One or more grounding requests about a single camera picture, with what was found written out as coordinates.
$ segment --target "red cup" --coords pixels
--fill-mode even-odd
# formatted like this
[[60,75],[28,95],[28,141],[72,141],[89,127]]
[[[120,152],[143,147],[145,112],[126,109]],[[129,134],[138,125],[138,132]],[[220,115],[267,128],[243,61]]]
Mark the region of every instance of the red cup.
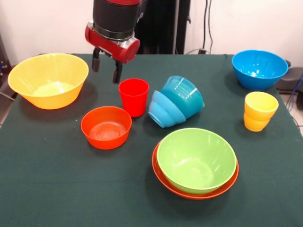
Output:
[[126,79],[119,85],[123,108],[131,117],[145,113],[148,90],[148,83],[142,79]]

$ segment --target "white wall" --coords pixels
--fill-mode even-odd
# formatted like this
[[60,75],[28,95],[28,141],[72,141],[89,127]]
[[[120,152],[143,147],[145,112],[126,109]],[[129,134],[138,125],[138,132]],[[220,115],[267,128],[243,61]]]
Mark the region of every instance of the white wall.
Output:
[[[187,26],[186,52],[203,45],[205,2],[191,0],[192,24]],[[213,0],[212,53],[263,49],[303,67],[302,9],[303,0]],[[209,50],[208,33],[206,39],[205,48]]]
[[92,53],[85,27],[93,0],[0,0],[0,32],[11,64],[46,52]]
[[[185,51],[202,47],[205,0],[192,0]],[[0,0],[12,64],[44,52],[92,53],[84,29],[93,0]],[[303,66],[303,0],[213,0],[213,53],[264,49]]]

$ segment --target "light blue bowl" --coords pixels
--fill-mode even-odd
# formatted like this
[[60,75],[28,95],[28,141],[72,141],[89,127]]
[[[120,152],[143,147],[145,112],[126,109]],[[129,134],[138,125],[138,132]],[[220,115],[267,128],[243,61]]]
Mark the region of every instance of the light blue bowl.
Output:
[[162,128],[168,128],[177,122],[156,102],[151,102],[148,115]]
[[240,84],[254,91],[273,86],[288,71],[287,62],[283,58],[258,50],[237,53],[232,58],[232,66]]
[[160,92],[169,98],[186,118],[198,113],[205,106],[200,91],[184,77],[169,77]]
[[159,91],[154,91],[152,95],[148,114],[162,128],[186,121],[185,116],[176,105]]

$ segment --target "red plate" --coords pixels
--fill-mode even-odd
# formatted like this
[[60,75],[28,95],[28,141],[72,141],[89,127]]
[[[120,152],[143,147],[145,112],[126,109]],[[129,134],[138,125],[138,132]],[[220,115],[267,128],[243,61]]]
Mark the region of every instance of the red plate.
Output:
[[168,179],[165,177],[164,173],[161,171],[159,165],[158,165],[158,161],[157,161],[157,151],[158,151],[158,146],[160,143],[158,143],[158,145],[156,146],[155,150],[153,151],[152,154],[152,168],[157,176],[157,178],[159,179],[159,181],[161,181],[161,183],[170,191],[172,191],[173,193],[175,193],[176,195],[179,195],[183,198],[186,199],[190,199],[190,200],[207,200],[207,199],[211,199],[214,198],[216,196],[219,196],[221,194],[223,194],[224,192],[226,192],[227,190],[229,190],[233,184],[236,182],[238,175],[239,175],[239,163],[237,160],[237,168],[236,171],[234,173],[234,175],[231,177],[231,179],[226,182],[222,187],[216,189],[213,192],[210,193],[206,193],[206,194],[189,194],[186,192],[181,191],[180,189],[176,188],[175,186],[173,186]]

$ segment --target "green tablecloth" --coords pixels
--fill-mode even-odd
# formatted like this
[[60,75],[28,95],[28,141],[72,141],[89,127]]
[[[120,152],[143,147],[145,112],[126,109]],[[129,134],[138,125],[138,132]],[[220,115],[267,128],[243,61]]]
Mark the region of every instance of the green tablecloth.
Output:
[[[91,64],[91,55],[79,55]],[[70,106],[46,111],[18,97],[0,129],[0,226],[303,225],[303,139],[274,88],[280,107],[265,130],[243,125],[244,97],[230,55],[140,55],[122,79],[148,81],[149,99],[168,76],[181,75],[201,91],[206,107],[185,123],[161,129],[147,115],[134,119],[127,142],[97,150],[80,130],[82,117],[102,105],[122,106],[111,83],[114,62],[102,58]],[[199,127],[224,137],[240,164],[235,185],[206,201],[168,191],[152,170],[152,151],[168,133]]]

